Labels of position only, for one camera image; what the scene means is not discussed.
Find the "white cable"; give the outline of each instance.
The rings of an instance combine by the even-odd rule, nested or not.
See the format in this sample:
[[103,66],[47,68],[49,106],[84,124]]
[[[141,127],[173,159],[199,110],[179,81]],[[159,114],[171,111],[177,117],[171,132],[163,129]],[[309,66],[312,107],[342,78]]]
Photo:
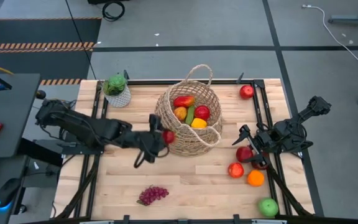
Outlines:
[[352,51],[350,51],[344,44],[340,43],[340,41],[338,41],[334,34],[328,29],[327,25],[326,25],[326,13],[324,12],[324,10],[322,10],[319,7],[316,6],[311,6],[311,5],[302,5],[302,8],[304,9],[318,9],[323,13],[323,25],[326,28],[326,30],[329,32],[329,34],[331,34],[331,37],[333,37],[333,39],[340,44],[342,47],[344,47],[356,60],[358,60],[358,57],[356,55],[354,55],[354,53]]

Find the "green plant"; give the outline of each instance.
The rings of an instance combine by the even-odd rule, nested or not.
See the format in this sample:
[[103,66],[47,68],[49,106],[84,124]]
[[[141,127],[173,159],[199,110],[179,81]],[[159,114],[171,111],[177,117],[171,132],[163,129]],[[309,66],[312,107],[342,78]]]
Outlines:
[[123,74],[110,77],[103,83],[103,92],[108,96],[117,96],[124,91],[126,85],[126,79]]

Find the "computer mouse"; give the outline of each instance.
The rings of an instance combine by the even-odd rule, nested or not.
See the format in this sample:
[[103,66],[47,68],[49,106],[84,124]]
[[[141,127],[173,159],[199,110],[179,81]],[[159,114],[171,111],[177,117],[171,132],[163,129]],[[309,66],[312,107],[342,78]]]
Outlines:
[[9,205],[20,187],[20,179],[9,179],[0,189],[0,208],[4,208]]

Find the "green cucumber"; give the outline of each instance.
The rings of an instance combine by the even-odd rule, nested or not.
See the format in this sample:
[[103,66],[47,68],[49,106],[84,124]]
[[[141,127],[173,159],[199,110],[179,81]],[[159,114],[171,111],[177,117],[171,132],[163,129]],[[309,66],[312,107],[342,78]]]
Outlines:
[[187,109],[187,116],[185,121],[186,124],[191,125],[191,123],[193,122],[195,109],[196,108],[194,106],[191,106]]

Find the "basket handle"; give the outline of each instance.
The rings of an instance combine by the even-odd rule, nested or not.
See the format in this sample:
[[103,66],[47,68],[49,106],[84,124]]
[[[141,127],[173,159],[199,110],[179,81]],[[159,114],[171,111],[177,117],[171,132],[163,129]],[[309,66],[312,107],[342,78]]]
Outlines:
[[213,77],[214,74],[212,72],[212,69],[208,65],[201,64],[201,65],[197,65],[194,68],[192,68],[190,70],[189,74],[187,74],[187,76],[185,78],[185,81],[188,82],[188,79],[191,77],[191,75],[194,73],[194,71],[199,69],[199,68],[202,68],[202,67],[207,68],[209,70],[209,81],[208,81],[208,84],[207,84],[207,86],[209,87],[211,85],[212,77]]
[[208,127],[206,127],[206,128],[212,130],[212,131],[218,136],[218,140],[217,140],[215,143],[212,143],[212,144],[210,144],[210,143],[205,142],[204,140],[202,140],[202,139],[198,136],[198,134],[193,130],[193,128],[191,128],[189,125],[187,125],[187,124],[181,124],[181,127],[182,127],[182,126],[187,126],[187,127],[189,127],[189,130],[196,136],[197,140],[199,140],[201,143],[203,143],[203,144],[204,144],[205,146],[207,146],[207,147],[215,147],[215,146],[216,146],[217,144],[219,144],[219,142],[221,141],[221,134],[219,134],[218,131],[215,130],[214,128],[212,128],[211,126],[208,126]]

